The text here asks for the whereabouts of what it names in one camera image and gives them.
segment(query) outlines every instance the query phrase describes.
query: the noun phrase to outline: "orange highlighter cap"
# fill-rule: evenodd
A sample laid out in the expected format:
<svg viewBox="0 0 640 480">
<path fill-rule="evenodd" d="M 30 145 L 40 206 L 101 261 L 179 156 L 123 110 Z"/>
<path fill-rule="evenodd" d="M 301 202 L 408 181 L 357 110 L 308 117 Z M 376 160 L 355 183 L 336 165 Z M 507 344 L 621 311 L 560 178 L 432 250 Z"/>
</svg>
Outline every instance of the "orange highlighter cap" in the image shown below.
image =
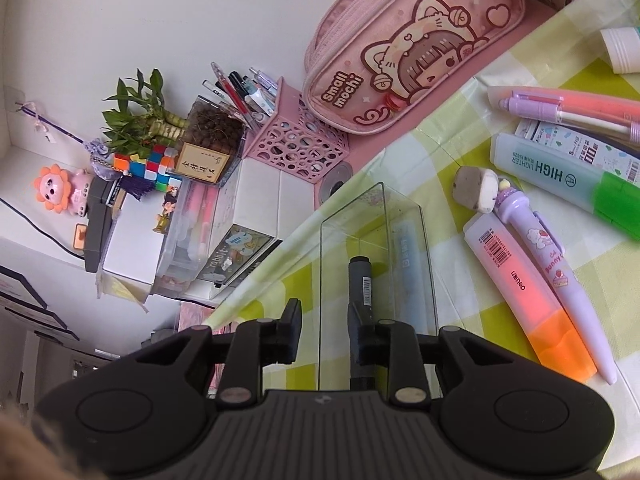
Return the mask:
<svg viewBox="0 0 640 480">
<path fill-rule="evenodd" d="M 580 383 L 595 375 L 596 365 L 564 309 L 527 336 L 543 366 Z"/>
</svg>

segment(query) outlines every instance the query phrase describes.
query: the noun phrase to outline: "checkered tablecloth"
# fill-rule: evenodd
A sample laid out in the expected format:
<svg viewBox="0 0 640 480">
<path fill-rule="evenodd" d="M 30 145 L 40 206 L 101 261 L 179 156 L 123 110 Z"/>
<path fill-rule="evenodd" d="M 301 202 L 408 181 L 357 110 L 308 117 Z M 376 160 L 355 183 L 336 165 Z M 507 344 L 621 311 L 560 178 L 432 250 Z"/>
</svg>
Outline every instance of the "checkered tablecloth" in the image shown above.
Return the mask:
<svg viewBox="0 0 640 480">
<path fill-rule="evenodd" d="M 341 342 L 336 342 L 339 350 L 323 351 L 318 363 L 319 228 L 325 218 L 383 181 L 422 207 L 440 325 L 462 326 L 535 359 L 509 307 L 463 240 L 462 227 L 472 213 L 453 202 L 453 177 L 462 164 L 490 167 L 490 137 L 514 132 L 518 122 L 490 109 L 487 86 L 578 89 L 640 100 L 640 75 L 614 75 L 598 33 L 640 25 L 639 10 L 640 0 L 577 0 L 555 15 L 470 79 L 418 128 L 380 152 L 258 267 L 209 323 L 277 318 L 287 298 L 300 298 L 304 319 L 298 360 L 292 367 L 268 369 L 265 386 L 315 388 L 319 365 L 344 372 L 348 361 Z M 614 386 L 598 376 L 588 383 L 607 399 L 616 417 L 616 433 L 602 464 L 609 468 L 640 456 L 640 244 L 542 190 L 525 186 L 525 191 L 564 243 L 620 370 Z"/>
</svg>

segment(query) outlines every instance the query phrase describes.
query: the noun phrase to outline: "pink pencil case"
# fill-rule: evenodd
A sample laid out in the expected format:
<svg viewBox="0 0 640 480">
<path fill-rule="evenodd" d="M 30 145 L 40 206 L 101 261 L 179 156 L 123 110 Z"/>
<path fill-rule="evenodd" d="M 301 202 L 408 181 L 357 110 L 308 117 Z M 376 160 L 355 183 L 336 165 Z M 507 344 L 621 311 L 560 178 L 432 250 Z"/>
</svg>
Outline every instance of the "pink pencil case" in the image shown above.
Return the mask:
<svg viewBox="0 0 640 480">
<path fill-rule="evenodd" d="M 338 0 L 305 54 L 304 100 L 336 128 L 381 132 L 516 27 L 524 0 Z"/>
</svg>

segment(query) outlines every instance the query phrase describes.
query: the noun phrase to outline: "green highlighter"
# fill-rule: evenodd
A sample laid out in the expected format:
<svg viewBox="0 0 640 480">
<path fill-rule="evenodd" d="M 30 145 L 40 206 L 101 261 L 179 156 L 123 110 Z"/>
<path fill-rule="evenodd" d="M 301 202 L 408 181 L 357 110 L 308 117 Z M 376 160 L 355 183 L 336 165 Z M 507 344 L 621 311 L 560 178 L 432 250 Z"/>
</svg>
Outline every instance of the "green highlighter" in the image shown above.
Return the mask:
<svg viewBox="0 0 640 480">
<path fill-rule="evenodd" d="M 640 240 L 640 188 L 617 175 L 510 134 L 493 137 L 491 162 Z"/>
</svg>

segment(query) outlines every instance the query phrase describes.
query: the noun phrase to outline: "pink pen holder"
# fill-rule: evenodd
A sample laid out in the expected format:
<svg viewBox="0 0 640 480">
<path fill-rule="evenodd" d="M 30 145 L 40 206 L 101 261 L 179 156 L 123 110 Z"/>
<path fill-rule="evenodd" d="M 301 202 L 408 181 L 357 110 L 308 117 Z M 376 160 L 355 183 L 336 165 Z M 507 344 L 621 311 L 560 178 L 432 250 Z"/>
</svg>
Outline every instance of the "pink pen holder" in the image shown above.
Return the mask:
<svg viewBox="0 0 640 480">
<path fill-rule="evenodd" d="M 316 118 L 282 78 L 274 115 L 244 152 L 313 184 L 348 155 L 347 134 Z"/>
</svg>

